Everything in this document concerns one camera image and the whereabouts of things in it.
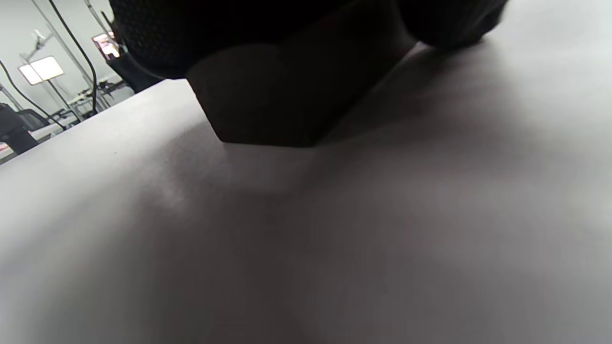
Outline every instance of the black cable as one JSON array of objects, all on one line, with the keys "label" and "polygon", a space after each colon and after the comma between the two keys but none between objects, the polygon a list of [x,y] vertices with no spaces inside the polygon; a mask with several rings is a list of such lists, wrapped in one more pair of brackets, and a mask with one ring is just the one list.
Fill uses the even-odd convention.
[{"label": "black cable", "polygon": [[51,117],[51,115],[49,115],[45,110],[43,110],[43,108],[38,106],[38,104],[34,103],[30,98],[26,97],[26,95],[23,94],[23,92],[13,82],[13,78],[10,77],[9,71],[6,69],[6,66],[4,65],[4,63],[2,63],[2,60],[0,60],[0,65],[2,66],[2,69],[4,69],[4,73],[6,74],[6,77],[9,79],[10,85],[13,86],[13,88],[17,91],[17,93],[19,93],[20,96],[22,96],[25,100],[27,100],[32,105],[34,105],[34,107],[36,107],[40,112],[42,112],[47,118],[51,119],[55,124],[59,125],[59,127],[62,130],[66,130],[66,127],[64,127],[60,122],[55,120],[55,118]]},{"label": "black cable", "polygon": [[62,25],[64,25],[64,29],[66,29],[66,31],[68,31],[68,34],[70,35],[70,38],[72,38],[72,40],[75,42],[75,44],[78,47],[78,49],[81,51],[81,54],[83,54],[83,57],[85,58],[85,60],[87,60],[87,64],[89,64],[89,68],[91,69],[91,73],[93,74],[94,84],[92,86],[92,91],[91,91],[91,114],[93,116],[93,115],[98,113],[98,111],[95,108],[96,105],[97,105],[96,97],[97,97],[97,93],[98,93],[98,76],[95,74],[94,65],[93,65],[93,63],[91,63],[91,60],[89,59],[89,57],[87,57],[87,54],[83,50],[83,47],[81,47],[81,45],[78,43],[77,38],[74,36],[72,31],[68,27],[68,24],[66,24],[66,21],[64,20],[64,17],[62,17],[61,13],[59,13],[58,8],[55,6],[55,2],[53,2],[53,0],[49,0],[49,3],[51,4],[51,7],[53,7],[53,11],[55,11],[55,14],[58,16],[59,21],[61,21]]}]

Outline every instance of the metal pole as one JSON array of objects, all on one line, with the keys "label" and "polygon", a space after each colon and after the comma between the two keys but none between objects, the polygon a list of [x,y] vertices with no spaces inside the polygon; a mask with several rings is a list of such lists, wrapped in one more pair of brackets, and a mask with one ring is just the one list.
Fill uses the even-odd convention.
[{"label": "metal pole", "polygon": [[[36,7],[36,9],[39,11],[40,15],[42,16],[42,18],[47,23],[47,28],[49,30],[51,30],[51,33],[53,34],[53,36],[55,38],[57,38],[59,44],[62,46],[64,51],[68,54],[68,56],[70,57],[72,62],[81,71],[81,74],[83,75],[83,79],[87,82],[88,85],[92,85],[92,87],[98,87],[98,85],[94,85],[94,80],[89,76],[87,71],[85,71],[85,68],[83,68],[83,66],[79,63],[79,61],[77,60],[77,57],[72,53],[72,51],[70,51],[70,49],[68,48],[68,45],[66,44],[64,39],[62,39],[62,36],[59,35],[58,30],[53,26],[53,24],[51,24],[51,21],[49,20],[49,18],[47,18],[47,16],[45,15],[45,12],[43,12],[43,10],[40,8],[40,6],[36,3],[36,0],[31,0],[31,1],[32,1],[34,7]],[[100,103],[101,103],[100,107],[102,107],[103,110],[105,108],[109,108],[110,107],[110,104],[105,99],[102,99],[102,101]]]},{"label": "metal pole", "polygon": [[51,85],[51,88],[53,88],[53,90],[55,91],[55,93],[57,93],[57,95],[59,96],[59,98],[62,100],[62,102],[64,103],[64,105],[66,105],[66,108],[68,110],[72,110],[72,112],[75,114],[76,118],[78,119],[79,122],[83,122],[85,120],[85,118],[83,118],[81,116],[81,114],[78,112],[77,109],[72,108],[70,106],[70,104],[68,104],[68,102],[66,101],[66,99],[64,98],[64,96],[58,91],[58,89],[55,87],[55,85],[51,82],[51,80],[47,80],[47,82],[49,83],[49,85]]},{"label": "metal pole", "polygon": [[13,95],[2,84],[0,84],[0,91],[2,91],[2,93],[4,93],[4,95],[6,95],[6,97],[10,100],[10,102],[15,105],[15,108],[17,110],[19,111],[23,110],[23,106],[21,106],[17,102],[17,99],[15,99],[15,97],[13,97]]}]

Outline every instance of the black chair backrest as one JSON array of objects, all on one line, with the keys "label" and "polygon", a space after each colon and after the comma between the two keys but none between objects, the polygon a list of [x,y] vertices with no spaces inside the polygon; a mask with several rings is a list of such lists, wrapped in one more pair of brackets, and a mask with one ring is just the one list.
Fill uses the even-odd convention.
[{"label": "black chair backrest", "polygon": [[42,129],[49,125],[49,120],[37,114],[32,109],[18,111],[17,114],[23,121],[23,128],[31,132]]}]

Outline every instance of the white wall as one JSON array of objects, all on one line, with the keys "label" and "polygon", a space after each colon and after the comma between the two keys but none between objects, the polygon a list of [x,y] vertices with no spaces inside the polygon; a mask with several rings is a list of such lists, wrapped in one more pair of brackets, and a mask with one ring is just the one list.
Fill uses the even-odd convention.
[{"label": "white wall", "polygon": [[[64,41],[68,44],[73,54],[81,61],[81,65],[89,70],[87,62],[78,51],[77,46],[72,42],[70,36],[63,28],[61,22],[53,12],[47,0],[35,0],[43,9],[53,26],[59,31]],[[110,69],[92,43],[91,37],[102,33],[102,28],[95,22],[82,0],[54,0],[58,9],[62,13],[67,24],[73,31],[81,46],[93,62],[99,78],[116,75]],[[94,7],[100,12],[104,11],[111,19],[113,13],[108,4],[108,0],[92,0]],[[56,97],[46,92],[47,85],[39,84],[31,86],[22,76],[18,67],[22,65],[19,57],[20,53],[28,53],[34,48],[34,38],[32,33],[37,29],[47,36],[49,30],[45,25],[40,13],[36,10],[31,0],[2,0],[0,10],[0,59],[8,68],[15,84],[32,100],[37,102],[47,112],[55,112],[61,108],[60,102]],[[74,65],[68,54],[62,49],[56,39],[48,42],[47,46],[35,56],[34,59],[54,56],[59,65],[64,69],[65,75],[58,77],[54,82],[62,89],[67,91],[67,98],[74,97],[78,92],[87,88],[87,83],[82,77],[81,72]],[[0,72],[0,83],[2,83],[21,106],[32,108],[27,100],[21,98],[10,86],[4,72]],[[0,94],[0,102],[8,102],[4,95]]]}]

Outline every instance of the light stand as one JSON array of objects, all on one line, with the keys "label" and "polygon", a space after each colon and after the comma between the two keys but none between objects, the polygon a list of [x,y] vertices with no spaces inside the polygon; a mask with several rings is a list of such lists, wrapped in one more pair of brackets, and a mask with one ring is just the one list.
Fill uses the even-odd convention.
[{"label": "light stand", "polygon": [[51,82],[51,79],[57,78],[64,74],[64,71],[54,57],[49,56],[38,61],[29,62],[28,64],[19,67],[19,71],[31,85],[40,84],[42,82],[48,83],[49,86],[51,86],[51,89],[62,100],[67,109],[72,110],[79,122],[84,121],[83,116],[76,109],[72,109],[64,96],[59,92],[58,88],[53,84],[53,82]]},{"label": "light stand", "polygon": [[[55,37],[60,46],[64,49],[64,51],[68,54],[68,56],[70,57],[70,59],[72,60],[72,62],[74,63],[74,65],[79,69],[79,71],[81,72],[81,74],[83,75],[83,79],[87,82],[88,85],[92,85],[92,87],[98,88],[98,85],[94,85],[94,81],[91,79],[91,77],[89,76],[89,74],[87,73],[87,71],[85,71],[85,69],[83,68],[83,66],[80,64],[80,62],[77,60],[77,57],[70,51],[70,49],[68,48],[68,45],[66,44],[66,42],[62,39],[62,37],[59,35],[58,30],[53,26],[53,24],[51,24],[51,21],[49,20],[49,18],[47,18],[47,16],[45,15],[45,12],[43,12],[43,10],[40,8],[40,6],[38,5],[38,3],[36,3],[36,0],[31,0],[32,3],[34,4],[34,7],[36,7],[36,9],[40,12],[40,15],[42,16],[42,18],[45,20],[45,22],[47,23],[47,28],[51,31],[51,35]],[[98,110],[98,112],[107,109],[110,107],[110,104],[106,101],[106,99],[104,99],[103,96],[98,95],[96,97],[97,99],[97,106],[96,106],[96,110]]]}]

